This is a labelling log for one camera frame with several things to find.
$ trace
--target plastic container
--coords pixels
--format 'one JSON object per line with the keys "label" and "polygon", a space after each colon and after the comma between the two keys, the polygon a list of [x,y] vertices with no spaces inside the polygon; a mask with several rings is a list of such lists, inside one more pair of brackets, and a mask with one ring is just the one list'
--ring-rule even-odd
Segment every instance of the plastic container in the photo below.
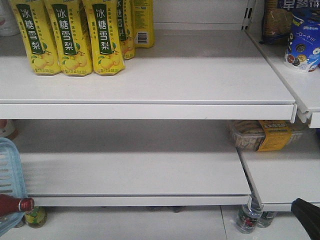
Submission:
{"label": "plastic container", "polygon": [[[307,126],[301,122],[286,122],[291,129],[291,137],[286,145],[289,145],[304,134]],[[266,138],[266,134],[258,120],[228,120],[227,128],[235,147],[241,150],[257,151]]]}
{"label": "plastic container", "polygon": [[[16,198],[26,198],[19,152],[13,142],[0,137],[0,193]],[[24,212],[15,212],[0,218],[0,236],[14,228],[22,220]]]}
{"label": "plastic container", "polygon": [[312,72],[320,63],[320,9],[303,7],[292,13],[284,64],[298,72]]}

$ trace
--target blue basket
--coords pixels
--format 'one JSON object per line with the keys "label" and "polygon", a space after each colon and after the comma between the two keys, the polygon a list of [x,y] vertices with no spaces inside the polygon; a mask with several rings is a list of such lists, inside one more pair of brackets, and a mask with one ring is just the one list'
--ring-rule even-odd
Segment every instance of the blue basket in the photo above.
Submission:
{"label": "blue basket", "polygon": [[[4,137],[0,137],[0,194],[27,197],[19,152],[15,144]],[[23,212],[15,212],[0,217],[0,236],[16,226],[23,216]]]}

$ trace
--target barcode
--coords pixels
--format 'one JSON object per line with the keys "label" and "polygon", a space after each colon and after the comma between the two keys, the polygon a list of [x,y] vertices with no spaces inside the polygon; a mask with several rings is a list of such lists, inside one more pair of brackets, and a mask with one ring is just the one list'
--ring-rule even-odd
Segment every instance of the barcode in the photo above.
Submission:
{"label": "barcode", "polygon": [[148,44],[148,32],[140,31],[137,33],[137,41],[138,44]]}

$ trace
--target yellow bottle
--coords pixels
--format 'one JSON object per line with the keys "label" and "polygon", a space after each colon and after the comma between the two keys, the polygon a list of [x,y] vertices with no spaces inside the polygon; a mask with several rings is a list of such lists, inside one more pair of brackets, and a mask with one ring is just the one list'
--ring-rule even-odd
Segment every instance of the yellow bottle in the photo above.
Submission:
{"label": "yellow bottle", "polygon": [[135,56],[132,0],[117,1],[117,20],[121,49],[124,60]]}
{"label": "yellow bottle", "polygon": [[117,23],[118,0],[84,0],[94,71],[115,75],[125,68]]}
{"label": "yellow bottle", "polygon": [[27,58],[37,75],[61,72],[51,23],[43,0],[10,0]]}
{"label": "yellow bottle", "polygon": [[44,0],[48,10],[61,70],[68,76],[91,74],[92,53],[88,22],[81,0]]}
{"label": "yellow bottle", "polygon": [[133,31],[136,48],[155,44],[153,0],[133,0]]}

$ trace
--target blue container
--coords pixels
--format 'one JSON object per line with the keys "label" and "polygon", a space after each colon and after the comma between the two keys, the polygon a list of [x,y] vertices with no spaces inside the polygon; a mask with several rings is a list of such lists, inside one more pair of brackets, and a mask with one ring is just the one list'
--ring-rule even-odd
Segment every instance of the blue container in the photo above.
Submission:
{"label": "blue container", "polygon": [[[26,198],[25,186],[19,152],[12,141],[0,137],[0,194],[15,198]],[[0,236],[16,226],[24,212],[15,212],[0,217]]]}
{"label": "blue container", "polygon": [[292,13],[284,63],[299,72],[312,72],[320,64],[320,9],[305,7]]}

